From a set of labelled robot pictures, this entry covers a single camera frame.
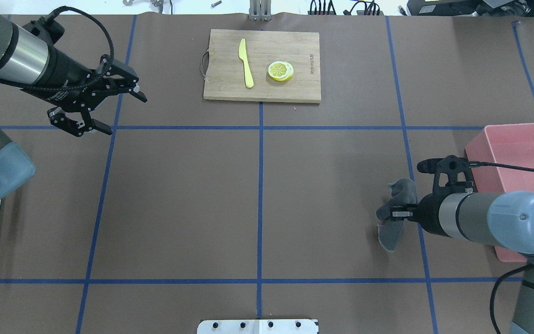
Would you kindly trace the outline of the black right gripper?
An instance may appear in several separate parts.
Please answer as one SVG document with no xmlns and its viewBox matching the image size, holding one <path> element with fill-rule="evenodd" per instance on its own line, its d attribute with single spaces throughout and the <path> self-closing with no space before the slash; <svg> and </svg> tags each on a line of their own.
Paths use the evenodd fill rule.
<svg viewBox="0 0 534 334">
<path fill-rule="evenodd" d="M 408 220 L 411 222 L 419 223 L 420 214 L 419 214 L 420 203 L 409 203 L 406 205 L 406 208 L 391 208 L 390 209 L 390 220 Z"/>
</svg>

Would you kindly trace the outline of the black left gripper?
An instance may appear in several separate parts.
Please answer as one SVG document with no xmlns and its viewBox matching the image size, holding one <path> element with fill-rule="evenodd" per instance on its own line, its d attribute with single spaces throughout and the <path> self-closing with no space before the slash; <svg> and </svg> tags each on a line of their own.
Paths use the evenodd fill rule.
<svg viewBox="0 0 534 334">
<path fill-rule="evenodd" d="M 98 106 L 110 96 L 130 94 L 142 103 L 148 101 L 145 93 L 140 90 L 139 76 L 127 64 L 113 59 L 108 62 L 109 55 L 101 57 L 101 63 L 95 70 L 85 76 L 90 83 L 94 77 L 102 74 L 97 82 L 78 90 L 61 92 L 60 98 L 53 98 L 55 107 L 47 111 L 49 122 L 54 127 L 90 127 L 90 131 L 112 135 L 112 127 L 91 116 Z"/>
</svg>

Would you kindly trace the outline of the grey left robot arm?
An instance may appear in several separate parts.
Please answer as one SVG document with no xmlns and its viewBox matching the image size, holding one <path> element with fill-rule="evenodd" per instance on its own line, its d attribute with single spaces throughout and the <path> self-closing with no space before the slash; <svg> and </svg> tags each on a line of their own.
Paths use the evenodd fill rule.
<svg viewBox="0 0 534 334">
<path fill-rule="evenodd" d="M 104 34 L 109 53 L 101 56 L 95 69 L 89 69 L 57 47 L 65 29 L 57 22 L 64 12 L 83 15 Z M 47 117 L 51 125 L 82 137 L 98 131 L 112 134 L 110 125 L 91 116 L 110 96 L 129 94 L 141 102 L 139 76 L 114 56 L 114 44 L 106 27 L 80 9 L 60 6 L 27 25 L 18 26 L 0 15 L 0 84 L 15 87 L 50 103 Z M 25 184 L 36 167 L 21 146 L 0 129 L 0 199 Z"/>
</svg>

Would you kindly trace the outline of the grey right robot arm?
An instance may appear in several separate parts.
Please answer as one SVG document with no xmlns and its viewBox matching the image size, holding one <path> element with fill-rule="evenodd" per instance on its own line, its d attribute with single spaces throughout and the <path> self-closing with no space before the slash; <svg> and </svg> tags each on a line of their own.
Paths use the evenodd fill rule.
<svg viewBox="0 0 534 334">
<path fill-rule="evenodd" d="M 390 205 L 386 218 L 413 221 L 432 234 L 524 256 L 526 264 L 511 271 L 523 273 L 523 278 L 510 332 L 534 334 L 534 192 L 454 193 L 444 199 L 430 194 L 417 204 Z"/>
</svg>

